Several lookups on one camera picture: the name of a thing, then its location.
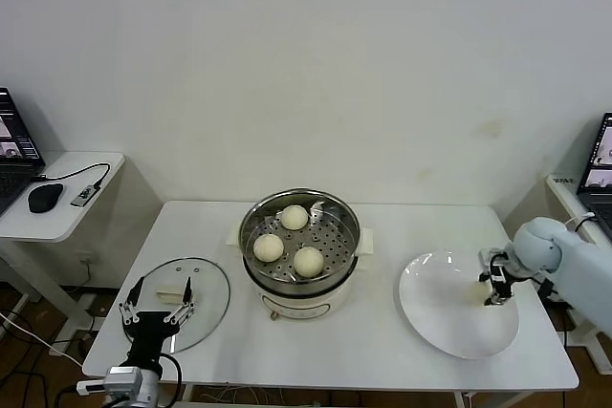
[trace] white desk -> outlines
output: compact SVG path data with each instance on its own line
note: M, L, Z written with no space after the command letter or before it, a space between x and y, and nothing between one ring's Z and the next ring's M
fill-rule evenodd
M47 163L43 174L48 177L63 176L97 162L107 162L111 165L100 191L84 207L75 207L70 205L70 202L83 188L102 177L104 167L90 169L60 181L64 185L64 190L55 207L49 212L43 214L30 212L28 195L34 188L44 184L32 183L0 216L2 248L0 257L42 296L66 314L68 321L57 336L58 340L65 340L70 339L76 330L89 330L94 318L85 309L91 305L94 295L83 295L78 303L74 301L38 266L35 257L15 242L58 243L68 238L123 165L123 155L104 152L43 152L43 159ZM95 322L94 330L98 330L100 325L101 318ZM68 344L58 344L57 348L63 351Z
M580 176L573 174L552 174L546 179L546 185L557 197L570 218L576 218L578 221L579 217L587 212L586 207L576 196L579 182ZM612 253L612 243L597 222L584 222L579 229L579 234L586 241ZM568 346L586 348L600 375L612 375L612 363L597 339L599 330L575 311L569 310L568 312L576 324L576 328L567 335Z
M191 383L400 391L546 391L575 388L578 377L531 285L515 286L520 328L514 344L488 360L462 360L427 344L394 299L399 275L417 255L435 249L503 247L508 239L485 206L357 204L374 231L366 271L356 271L349 299L320 319L270 320L236 247L226 245L244 216L244 203L166 203L131 268L85 360L83 371L103 376L125 359L128 340L117 304L145 273L180 257L204 257L226 272L227 315L211 336L176 354ZM164 379L174 369L162 361ZM500 395L497 401L508 399Z

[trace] steamed bun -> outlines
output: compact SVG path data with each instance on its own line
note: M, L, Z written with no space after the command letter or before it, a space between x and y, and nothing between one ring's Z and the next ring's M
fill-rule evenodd
M288 205L280 214L280 223L287 229L301 229L308 223L308 212L301 205Z
M278 260L284 249L282 240L275 234L262 234L255 239L255 244L252 247L255 257L264 263Z
M295 272L302 277L315 277L323 270L323 265L323 255L314 247L304 247L295 253Z

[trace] laptop screen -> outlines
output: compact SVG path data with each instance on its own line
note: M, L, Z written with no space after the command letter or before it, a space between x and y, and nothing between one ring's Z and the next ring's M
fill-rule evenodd
M580 191L612 193L612 113L605 114L601 122L593 151L580 182Z
M0 164L44 164L11 95L0 88Z

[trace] white plate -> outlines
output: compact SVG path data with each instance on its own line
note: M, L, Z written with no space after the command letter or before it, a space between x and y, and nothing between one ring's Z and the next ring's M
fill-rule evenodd
M462 358L487 358L510 346L518 333L514 298L483 306L489 282L478 283L470 257L456 252L426 253L400 278L400 302L412 326L436 348Z

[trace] wooden floor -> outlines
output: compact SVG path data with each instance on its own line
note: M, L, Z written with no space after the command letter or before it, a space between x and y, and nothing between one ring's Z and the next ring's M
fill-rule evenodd
M18 301L19 294L14 290L0 289L0 311L6 315ZM99 295L92 306L96 315L105 315L112 305L113 296ZM29 304L23 310L23 315L30 322L34 331L48 340L53 339L57 328L63 322L62 314L46 301L38 304ZM558 330L561 327L559 313L551 312L551 318ZM23 333L14 332L25 340L28 337ZM601 342L612 355L612 343L607 338ZM91 347L92 340L85 340L81 344L81 351L87 352ZM75 384L84 376L80 369L70 360L62 357L50 357L42 346L29 346L17 340L13 336L5 335L0 341L0 407L2 408L43 408L45 407L41 377L33 376L28 386L27 400L23 404L28 376L14 374L4 383L5 376L18 364L24 353L24 360L18 369L22 372L35 372L44 375L47 382L48 406L53 406L55 394L62 388ZM69 354L78 360L79 355L77 343L72 343ZM588 354L583 349L570 349L569 355L579 373L580 386L576 391L566 394L567 408L612 408L612 376L600 376ZM473 406L477 407L486 395L478 395L473 400ZM259 389L233 387L198 387L195 389L192 401L224 403L251 403L251 404L275 404L275 405L312 405L318 403L321 406L367 406L367 407L407 407L407 408L452 408L454 401L451 394L432 393L397 393L397 392L365 392L365 391L327 391L327 390L302 390L302 389ZM101 396L78 397L66 396L62 399L62 408L99 408L103 404ZM561 408L561 393L535 394L515 405L516 408Z

